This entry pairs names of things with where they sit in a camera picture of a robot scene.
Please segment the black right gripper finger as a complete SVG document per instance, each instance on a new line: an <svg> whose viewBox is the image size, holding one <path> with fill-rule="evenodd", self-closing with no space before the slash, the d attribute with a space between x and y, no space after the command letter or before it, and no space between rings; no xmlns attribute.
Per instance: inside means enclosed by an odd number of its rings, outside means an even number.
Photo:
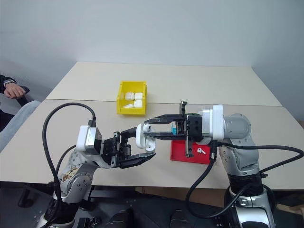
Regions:
<svg viewBox="0 0 304 228"><path fill-rule="evenodd" d="M173 134L172 132L146 132L143 134L146 137L152 137L159 140L167 140L167 141L186 140L186 135Z"/></svg>
<svg viewBox="0 0 304 228"><path fill-rule="evenodd" d="M187 121L186 114L163 114L149 120L146 120L146 124L170 124L172 122L183 123Z"/></svg>

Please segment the person's bare hand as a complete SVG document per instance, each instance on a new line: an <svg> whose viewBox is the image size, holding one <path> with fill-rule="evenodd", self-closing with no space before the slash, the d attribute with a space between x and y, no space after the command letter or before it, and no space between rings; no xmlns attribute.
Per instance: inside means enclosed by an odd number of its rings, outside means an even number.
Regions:
<svg viewBox="0 0 304 228"><path fill-rule="evenodd" d="M4 95L7 98L18 99L25 94L25 90L15 83L5 85Z"/></svg>

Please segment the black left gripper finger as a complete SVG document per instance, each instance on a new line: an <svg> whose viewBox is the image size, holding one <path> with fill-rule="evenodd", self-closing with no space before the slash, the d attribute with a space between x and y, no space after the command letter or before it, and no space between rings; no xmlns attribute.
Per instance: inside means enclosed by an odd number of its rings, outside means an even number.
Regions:
<svg viewBox="0 0 304 228"><path fill-rule="evenodd" d="M121 169L126 169L134 166L139 166L148 160L150 160L153 156L155 156L155 152L149 152L149 153L141 153L129 156L127 159L122 160L119 162L119 167Z"/></svg>
<svg viewBox="0 0 304 228"><path fill-rule="evenodd" d="M129 138L136 137L137 127L120 132L121 144L127 144Z"/></svg>

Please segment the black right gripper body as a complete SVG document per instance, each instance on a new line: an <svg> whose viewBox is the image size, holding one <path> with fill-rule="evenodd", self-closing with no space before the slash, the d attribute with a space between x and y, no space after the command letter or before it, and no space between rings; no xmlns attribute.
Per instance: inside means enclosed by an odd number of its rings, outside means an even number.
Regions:
<svg viewBox="0 0 304 228"><path fill-rule="evenodd" d="M177 135L183 135L185 141L185 156L193 157L192 144L202 140L202 117L199 114L186 114L187 101L179 104L181 120L176 122Z"/></svg>

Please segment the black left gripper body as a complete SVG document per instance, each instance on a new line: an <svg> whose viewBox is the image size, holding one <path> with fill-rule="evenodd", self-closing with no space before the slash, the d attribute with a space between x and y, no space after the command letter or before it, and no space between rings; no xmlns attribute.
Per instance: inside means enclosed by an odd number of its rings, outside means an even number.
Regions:
<svg viewBox="0 0 304 228"><path fill-rule="evenodd" d="M122 168L124 161L131 156L128 132L114 132L114 136L103 142L103 160L112 168Z"/></svg>

